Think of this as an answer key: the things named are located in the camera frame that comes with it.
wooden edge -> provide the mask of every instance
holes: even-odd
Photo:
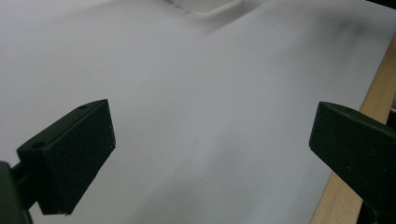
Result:
[[[396,93],[396,33],[376,71],[360,112],[385,123]],[[311,224],[355,224],[362,199],[338,175],[332,173]]]

black clamp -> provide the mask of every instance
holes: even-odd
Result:
[[[0,223],[32,223],[35,202],[44,215],[71,214],[115,146],[107,100],[51,124],[17,149],[15,167],[0,161]]]
[[[309,146],[361,196],[371,223],[396,223],[396,130],[320,102]]]

white surface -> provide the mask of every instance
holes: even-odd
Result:
[[[240,4],[242,0],[166,0],[177,7],[198,14],[210,15]]]
[[[116,132],[72,216],[31,209],[44,224],[308,223],[330,173],[308,147],[318,101],[359,108],[396,28],[353,0],[205,20],[112,1],[31,21],[0,2],[1,160],[98,99]]]

wooden surface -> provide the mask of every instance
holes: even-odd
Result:
[[[396,92],[396,33],[379,65],[360,112],[385,123]],[[338,175],[332,173],[311,224],[356,223],[362,199]]]

screw hole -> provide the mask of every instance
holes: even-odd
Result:
[[[45,142],[38,142],[38,143],[32,144],[32,148],[40,148],[40,147],[43,147],[44,145],[46,145]]]

